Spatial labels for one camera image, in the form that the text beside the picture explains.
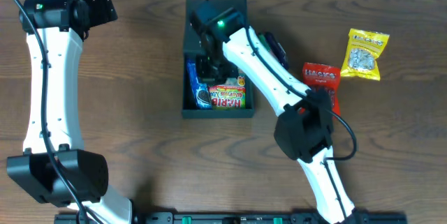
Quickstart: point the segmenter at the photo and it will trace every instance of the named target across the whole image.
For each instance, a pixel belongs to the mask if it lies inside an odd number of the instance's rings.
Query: wooden table
[[[85,42],[78,94],[86,149],[105,156],[110,184],[144,211],[315,207],[306,176],[273,139],[276,117],[258,91],[253,119],[181,118],[185,0],[113,2],[119,19]],[[254,28],[277,36],[293,73],[306,61],[341,66],[350,28],[390,34],[382,80],[340,85],[359,151],[337,167],[357,207],[404,211],[410,223],[447,218],[446,2],[249,0]],[[30,59],[17,13],[0,0],[0,223],[51,223],[60,209],[37,204],[6,174],[29,120]],[[335,128],[335,153],[347,154],[351,140]]]

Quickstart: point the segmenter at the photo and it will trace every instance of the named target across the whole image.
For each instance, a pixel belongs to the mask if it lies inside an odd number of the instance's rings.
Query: candy bag
[[[380,80],[376,59],[379,58],[390,35],[351,29],[348,49],[342,66],[342,77],[363,77]]]
[[[193,92],[193,97],[199,109],[212,109],[208,86],[201,84],[197,78],[196,62],[193,59],[186,60],[186,68],[189,74],[189,83]]]
[[[312,90],[325,89],[330,96],[332,111],[340,115],[337,89],[340,84],[340,69],[324,64],[305,63],[302,68],[304,83]]]
[[[228,78],[225,84],[208,87],[212,108],[215,110],[245,109],[245,74]]]

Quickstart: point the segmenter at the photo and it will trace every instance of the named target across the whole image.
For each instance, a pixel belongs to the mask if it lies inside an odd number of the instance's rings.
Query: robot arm
[[[24,9],[47,51],[46,124],[53,154],[95,217],[103,223],[132,223],[132,203],[108,185],[104,157],[83,150],[78,119],[78,66],[84,34],[91,27],[117,19],[111,0],[26,0]],[[31,113],[23,155],[8,158],[7,172],[37,202],[78,209],[49,162],[41,133],[41,49],[22,13],[20,18],[28,33],[31,56]]]
[[[191,26],[200,35],[201,45],[208,54],[213,54],[197,58],[199,78],[210,84],[224,80],[225,77],[213,70],[229,69],[230,67],[226,65],[230,62],[249,77],[279,117],[274,133],[275,140],[284,153],[289,158],[297,160],[305,171],[315,194],[318,212],[329,223],[342,223],[344,215],[346,217],[351,215],[354,204],[344,191],[334,161],[326,160],[333,157],[330,140],[330,133],[333,130],[332,116],[317,107],[312,107],[290,92],[253,54],[246,29],[241,23],[243,20],[240,18],[241,14],[231,8],[216,17],[210,17],[215,15],[216,12],[207,2],[191,15]],[[262,57],[289,86],[306,96],[310,91],[309,87],[295,79],[268,53],[251,27],[249,34],[252,43],[258,48],[259,57]],[[316,103],[320,102],[330,108],[328,98],[325,98],[327,95],[319,93],[317,96],[320,96],[321,100],[318,101],[317,97]],[[306,109],[302,114],[297,112],[301,107]],[[331,177],[337,189],[332,186]]]

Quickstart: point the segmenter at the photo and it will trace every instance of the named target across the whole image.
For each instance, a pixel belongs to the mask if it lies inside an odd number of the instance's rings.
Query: black cable
[[[48,130],[47,130],[47,85],[48,85],[48,59],[47,59],[47,52],[45,51],[45,47],[43,45],[41,36],[37,32],[36,27],[34,26],[31,19],[29,19],[29,16],[24,10],[24,7],[20,3],[19,0],[13,0],[15,4],[17,4],[18,8],[22,12],[23,17],[25,20],[29,23],[29,26],[33,30],[34,35],[36,36],[37,43],[39,44],[39,48],[41,50],[42,54],[42,98],[41,98],[41,125],[42,125],[42,138],[43,142],[45,144],[45,148],[47,149],[48,157],[50,158],[51,165],[53,166],[54,171],[56,172],[57,176],[61,179],[62,183],[67,187],[68,191],[70,192],[71,196],[75,200],[76,204],[79,207],[79,211],[82,214],[82,216],[85,219],[85,223],[89,224],[89,219],[87,212],[85,211],[84,206],[82,206],[82,202],[80,201],[78,194],[76,193],[75,189],[71,187],[69,184],[69,181],[65,177],[65,175],[61,172],[58,162],[56,161],[56,158],[54,157],[54,154],[51,150],[50,145],[50,139],[48,138]]]
[[[253,50],[254,54],[263,63],[263,65],[279,80],[279,82],[281,82],[281,84],[284,85],[289,91],[291,91],[293,94],[295,94],[296,96],[300,97],[301,99],[307,101],[308,103],[312,104],[313,106],[321,107],[320,105],[316,104],[313,100],[308,99],[306,94],[300,93],[299,91],[295,90],[291,85],[289,85],[286,81],[284,81],[282,79],[282,77],[279,76],[279,74],[276,73],[276,71],[274,71],[272,69],[272,67],[270,67],[270,65],[267,64],[267,62],[264,60],[264,58],[259,54],[258,48],[256,48],[255,45],[253,44],[253,41],[251,40],[251,36],[250,36],[250,33],[249,33],[250,26],[249,26],[249,21],[248,21],[247,0],[244,0],[244,6],[245,6],[245,16],[244,16],[245,32],[247,34],[247,40],[249,41],[250,47]],[[328,160],[345,161],[345,160],[350,160],[351,158],[353,158],[355,156],[355,154],[357,152],[357,148],[358,148],[357,147],[357,138],[356,138],[356,134],[352,131],[352,128],[348,125],[348,123],[344,119],[342,119],[338,114],[333,112],[331,109],[328,109],[326,107],[322,107],[322,108],[327,113],[329,113],[332,116],[334,116],[345,127],[345,129],[348,131],[349,135],[351,136],[352,142],[353,142],[353,150],[352,150],[352,152],[348,156],[345,156],[345,157],[329,157],[329,158],[324,158],[323,159],[323,165],[325,166],[326,170],[328,171],[330,182],[332,184],[332,187],[335,190],[335,195],[337,196],[338,202],[340,203],[340,208],[342,209],[342,212],[343,212],[343,217],[346,219],[346,212],[345,212],[345,209],[344,209],[343,204],[342,204],[342,199],[339,196],[339,191],[337,189],[337,186],[335,185],[335,182],[334,182],[334,179],[332,177],[332,174],[329,171]]]
[[[85,210],[87,211],[87,213],[89,213],[91,215],[91,217],[98,223],[98,224],[103,224],[103,222],[95,215],[95,213],[88,207],[85,207]],[[76,224],[80,224],[80,215],[79,215],[79,211],[76,213]]]

